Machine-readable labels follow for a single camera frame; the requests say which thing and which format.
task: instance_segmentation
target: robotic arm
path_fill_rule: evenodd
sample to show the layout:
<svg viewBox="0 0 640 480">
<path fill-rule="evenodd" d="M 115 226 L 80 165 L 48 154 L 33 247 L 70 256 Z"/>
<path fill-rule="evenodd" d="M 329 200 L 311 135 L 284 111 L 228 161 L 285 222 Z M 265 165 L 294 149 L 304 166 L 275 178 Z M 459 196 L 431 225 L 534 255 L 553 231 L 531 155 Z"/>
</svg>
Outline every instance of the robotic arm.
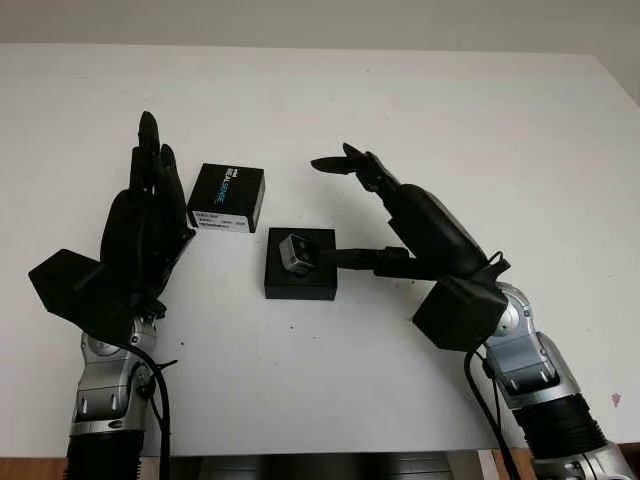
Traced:
<svg viewBox="0 0 640 480">
<path fill-rule="evenodd" d="M 345 156 L 314 160 L 327 173 L 355 173 L 391 214 L 404 248 L 336 250 L 338 267 L 370 269 L 387 277 L 436 280 L 413 321 L 438 348 L 467 353 L 465 372 L 492 424 L 512 479 L 517 469 L 469 370 L 484 345 L 485 370 L 524 430 L 540 479 L 632 480 L 617 445 L 608 442 L 555 344 L 535 330 L 527 298 L 498 282 L 510 267 L 502 254 L 487 259 L 469 233 L 431 193 L 400 184 L 371 152 L 344 145 Z"/>
<path fill-rule="evenodd" d="M 83 330 L 85 368 L 76 393 L 65 478 L 136 479 L 147 404 L 162 398 L 160 477 L 167 478 L 169 402 L 162 366 L 150 357 L 158 301 L 195 235 L 173 152 L 160 146 L 149 112 L 140 119 L 129 188 L 114 199 L 100 261 L 60 250 L 29 272 L 45 308 Z"/>
</svg>

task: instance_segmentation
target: white wall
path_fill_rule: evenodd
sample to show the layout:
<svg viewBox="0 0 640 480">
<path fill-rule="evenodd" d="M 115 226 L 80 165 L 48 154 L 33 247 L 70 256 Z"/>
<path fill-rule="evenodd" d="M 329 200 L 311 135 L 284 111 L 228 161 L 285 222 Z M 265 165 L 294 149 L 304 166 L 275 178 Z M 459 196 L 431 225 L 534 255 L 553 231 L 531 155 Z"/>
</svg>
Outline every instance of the white wall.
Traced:
<svg viewBox="0 0 640 480">
<path fill-rule="evenodd" d="M 640 101 L 639 0 L 0 0 L 2 42 L 590 53 Z"/>
</svg>

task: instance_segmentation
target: white table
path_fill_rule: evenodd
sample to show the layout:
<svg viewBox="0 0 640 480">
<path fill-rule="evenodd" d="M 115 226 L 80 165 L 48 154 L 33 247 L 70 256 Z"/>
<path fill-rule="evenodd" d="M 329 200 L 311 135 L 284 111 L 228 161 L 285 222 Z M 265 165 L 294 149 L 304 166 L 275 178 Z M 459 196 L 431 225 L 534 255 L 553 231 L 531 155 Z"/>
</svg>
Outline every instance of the white table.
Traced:
<svg viewBox="0 0 640 480">
<path fill-rule="evenodd" d="M 504 250 L 505 280 L 606 434 L 640 440 L 640 110 L 594 58 L 5 45 L 0 456 L 65 453 L 80 332 L 45 312 L 27 272 L 62 247 L 97 256 L 144 109 L 187 194 L 207 161 L 267 180 L 256 234 L 199 232 L 162 297 L 155 356 L 179 360 L 166 373 L 174 454 L 495 444 L 461 355 L 408 321 L 429 283 L 340 272 L 335 302 L 263 297 L 269 226 L 400 244 L 374 195 L 309 166 L 344 140 L 436 193 L 487 253 Z M 157 443 L 154 426 L 145 451 Z"/>
</svg>

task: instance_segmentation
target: small camera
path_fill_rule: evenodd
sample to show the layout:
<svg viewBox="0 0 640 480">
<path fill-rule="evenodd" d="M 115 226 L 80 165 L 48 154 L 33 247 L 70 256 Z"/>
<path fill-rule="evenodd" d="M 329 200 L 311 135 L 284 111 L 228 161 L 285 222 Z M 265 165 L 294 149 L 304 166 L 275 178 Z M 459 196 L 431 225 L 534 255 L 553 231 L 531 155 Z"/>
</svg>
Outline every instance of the small camera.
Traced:
<svg viewBox="0 0 640 480">
<path fill-rule="evenodd" d="M 280 258 L 285 270 L 307 275 L 318 267 L 320 249 L 313 241 L 295 233 L 280 242 Z"/>
</svg>

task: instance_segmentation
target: black box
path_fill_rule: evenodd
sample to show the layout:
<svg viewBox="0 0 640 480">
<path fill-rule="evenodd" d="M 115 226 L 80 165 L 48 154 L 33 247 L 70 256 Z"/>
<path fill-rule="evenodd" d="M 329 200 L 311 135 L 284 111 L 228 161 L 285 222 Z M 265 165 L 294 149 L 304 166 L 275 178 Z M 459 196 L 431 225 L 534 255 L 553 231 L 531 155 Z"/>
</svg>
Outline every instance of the black box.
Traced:
<svg viewBox="0 0 640 480">
<path fill-rule="evenodd" d="M 264 170 L 205 163 L 187 204 L 194 227 L 255 232 L 264 198 Z"/>
<path fill-rule="evenodd" d="M 295 233 L 315 242 L 320 249 L 335 249 L 336 236 L 332 229 L 270 228 L 267 241 L 267 266 L 264 273 L 264 293 L 267 298 L 297 300 L 333 300 L 338 288 L 338 269 L 335 264 L 322 263 L 301 277 L 282 266 L 280 242 Z"/>
</svg>

